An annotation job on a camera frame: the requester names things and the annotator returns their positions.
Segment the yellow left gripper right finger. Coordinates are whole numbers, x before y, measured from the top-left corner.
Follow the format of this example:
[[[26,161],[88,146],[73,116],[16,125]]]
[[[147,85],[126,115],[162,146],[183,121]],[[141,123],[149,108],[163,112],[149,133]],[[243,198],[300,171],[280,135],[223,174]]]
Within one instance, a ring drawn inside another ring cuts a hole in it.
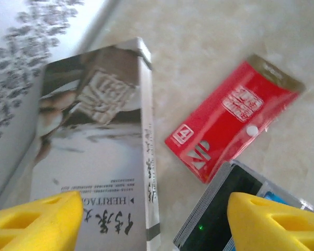
[[[236,250],[314,250],[314,212],[233,192],[229,226]]]

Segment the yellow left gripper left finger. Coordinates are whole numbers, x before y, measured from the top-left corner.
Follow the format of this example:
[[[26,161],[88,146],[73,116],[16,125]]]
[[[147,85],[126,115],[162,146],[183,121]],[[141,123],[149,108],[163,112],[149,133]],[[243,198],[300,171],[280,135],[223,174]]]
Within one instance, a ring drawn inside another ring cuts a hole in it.
[[[78,191],[0,210],[0,250],[74,250],[83,218]]]

